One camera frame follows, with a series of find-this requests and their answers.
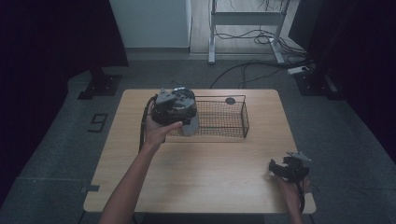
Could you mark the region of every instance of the small black object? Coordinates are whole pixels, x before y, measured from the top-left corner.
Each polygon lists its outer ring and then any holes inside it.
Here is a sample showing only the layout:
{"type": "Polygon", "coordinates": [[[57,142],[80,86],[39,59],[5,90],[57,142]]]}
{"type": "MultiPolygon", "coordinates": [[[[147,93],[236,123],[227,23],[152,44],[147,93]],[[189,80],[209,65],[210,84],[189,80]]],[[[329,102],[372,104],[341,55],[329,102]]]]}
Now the small black object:
{"type": "Polygon", "coordinates": [[[225,99],[225,103],[227,105],[234,105],[235,104],[235,99],[232,97],[228,97],[227,99],[225,99]]]}
{"type": "Polygon", "coordinates": [[[283,163],[286,163],[287,166],[278,165],[274,160],[271,160],[269,170],[275,175],[288,179],[290,183],[302,181],[309,173],[309,168],[304,167],[303,162],[297,158],[284,157],[283,163]]]}

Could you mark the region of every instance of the forearm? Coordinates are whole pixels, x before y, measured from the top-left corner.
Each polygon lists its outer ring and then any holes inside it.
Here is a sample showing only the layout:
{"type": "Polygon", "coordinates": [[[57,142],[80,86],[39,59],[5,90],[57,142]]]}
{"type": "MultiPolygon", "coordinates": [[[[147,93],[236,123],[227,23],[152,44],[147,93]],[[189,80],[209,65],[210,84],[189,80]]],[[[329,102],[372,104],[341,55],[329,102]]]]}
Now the forearm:
{"type": "Polygon", "coordinates": [[[100,223],[130,223],[149,165],[158,147],[143,145],[107,201],[100,223]]]}

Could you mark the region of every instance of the dark curtain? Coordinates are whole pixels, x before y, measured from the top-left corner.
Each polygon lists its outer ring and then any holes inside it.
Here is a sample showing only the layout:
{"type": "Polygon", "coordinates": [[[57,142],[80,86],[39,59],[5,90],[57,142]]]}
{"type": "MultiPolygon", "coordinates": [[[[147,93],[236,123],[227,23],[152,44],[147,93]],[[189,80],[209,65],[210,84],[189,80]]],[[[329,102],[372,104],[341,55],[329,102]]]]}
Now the dark curtain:
{"type": "Polygon", "coordinates": [[[68,79],[105,66],[128,66],[107,0],[0,2],[1,202],[61,108],[68,79]]]}

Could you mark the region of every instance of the wire basket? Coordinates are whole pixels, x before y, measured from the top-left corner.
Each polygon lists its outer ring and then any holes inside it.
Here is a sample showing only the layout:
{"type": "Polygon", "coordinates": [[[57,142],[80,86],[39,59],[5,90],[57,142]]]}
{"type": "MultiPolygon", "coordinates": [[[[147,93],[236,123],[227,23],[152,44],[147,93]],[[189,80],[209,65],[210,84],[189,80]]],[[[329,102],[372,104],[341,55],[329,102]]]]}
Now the wire basket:
{"type": "MultiPolygon", "coordinates": [[[[195,135],[243,137],[248,135],[245,95],[195,96],[200,128],[195,135]]],[[[177,131],[169,133],[178,136],[177,131]]]]}

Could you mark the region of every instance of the metal frame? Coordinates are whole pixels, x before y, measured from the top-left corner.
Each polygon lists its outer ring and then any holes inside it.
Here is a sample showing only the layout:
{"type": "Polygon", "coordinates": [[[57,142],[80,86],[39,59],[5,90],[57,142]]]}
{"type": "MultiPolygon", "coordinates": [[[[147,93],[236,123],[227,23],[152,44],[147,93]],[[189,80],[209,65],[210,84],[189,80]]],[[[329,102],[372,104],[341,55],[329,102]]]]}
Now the metal frame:
{"type": "Polygon", "coordinates": [[[285,2],[280,12],[216,12],[217,0],[212,0],[210,13],[209,59],[210,64],[215,63],[215,27],[216,25],[276,25],[274,38],[270,38],[271,48],[278,63],[284,63],[279,50],[278,40],[285,21],[290,0],[285,2]]]}

